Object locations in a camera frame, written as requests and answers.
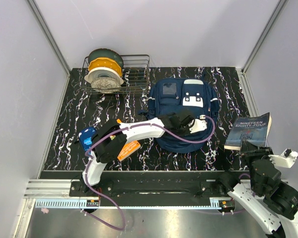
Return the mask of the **blue 1984 book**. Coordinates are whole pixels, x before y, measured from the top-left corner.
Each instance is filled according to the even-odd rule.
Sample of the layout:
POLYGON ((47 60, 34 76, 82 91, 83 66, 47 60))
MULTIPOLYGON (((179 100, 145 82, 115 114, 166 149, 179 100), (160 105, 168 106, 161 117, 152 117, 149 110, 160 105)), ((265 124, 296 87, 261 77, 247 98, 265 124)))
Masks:
POLYGON ((243 140, 264 147, 271 124, 272 118, 269 112, 258 117, 238 117, 228 134, 224 149, 239 151, 243 140))

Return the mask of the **navy blue student backpack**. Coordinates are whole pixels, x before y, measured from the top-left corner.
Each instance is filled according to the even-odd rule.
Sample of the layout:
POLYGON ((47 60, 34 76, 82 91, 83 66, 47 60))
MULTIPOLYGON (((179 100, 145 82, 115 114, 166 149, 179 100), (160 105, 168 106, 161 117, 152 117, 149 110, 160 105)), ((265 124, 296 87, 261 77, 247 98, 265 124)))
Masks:
POLYGON ((183 140, 168 133, 156 139, 162 149, 185 154, 203 147, 216 128, 219 110, 217 93, 209 83, 202 79, 166 78, 151 87, 147 110, 141 110, 139 114, 147 119, 174 114, 202 119, 207 128, 181 135, 183 140))

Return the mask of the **orange treehouse book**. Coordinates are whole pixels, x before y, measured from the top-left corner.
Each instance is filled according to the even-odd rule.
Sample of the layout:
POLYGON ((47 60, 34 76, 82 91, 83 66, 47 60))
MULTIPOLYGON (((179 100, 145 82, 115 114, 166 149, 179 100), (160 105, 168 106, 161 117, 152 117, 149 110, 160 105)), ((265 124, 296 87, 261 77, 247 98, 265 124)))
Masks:
POLYGON ((125 158, 129 157, 134 152, 136 152, 140 147, 141 145, 138 141, 132 141, 130 143, 125 144, 117 157, 118 160, 120 162, 123 161, 125 158))

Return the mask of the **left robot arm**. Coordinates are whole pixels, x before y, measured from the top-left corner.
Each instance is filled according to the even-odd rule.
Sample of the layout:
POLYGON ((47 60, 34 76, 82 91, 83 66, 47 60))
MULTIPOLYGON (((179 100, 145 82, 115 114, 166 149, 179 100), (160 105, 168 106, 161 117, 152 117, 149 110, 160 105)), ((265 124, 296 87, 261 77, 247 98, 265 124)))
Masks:
POLYGON ((86 196, 97 192, 97 184, 106 165, 118 159, 125 145, 148 138, 161 138, 165 134, 186 142, 185 136, 195 135, 206 128, 205 118, 197 118, 188 110, 135 123, 108 121, 90 138, 82 141, 88 163, 82 173, 80 191, 86 196))

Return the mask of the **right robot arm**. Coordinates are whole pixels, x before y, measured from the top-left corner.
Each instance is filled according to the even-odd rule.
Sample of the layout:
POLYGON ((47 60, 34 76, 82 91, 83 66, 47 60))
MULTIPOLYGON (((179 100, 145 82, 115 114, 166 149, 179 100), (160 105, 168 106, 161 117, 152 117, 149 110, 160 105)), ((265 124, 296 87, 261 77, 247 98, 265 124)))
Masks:
POLYGON ((216 192, 236 200, 261 226, 268 238, 298 238, 298 191, 282 181, 279 167, 291 168, 298 152, 286 149, 275 155, 270 147, 248 140, 241 143, 241 157, 249 168, 250 189, 233 172, 216 180, 216 192))

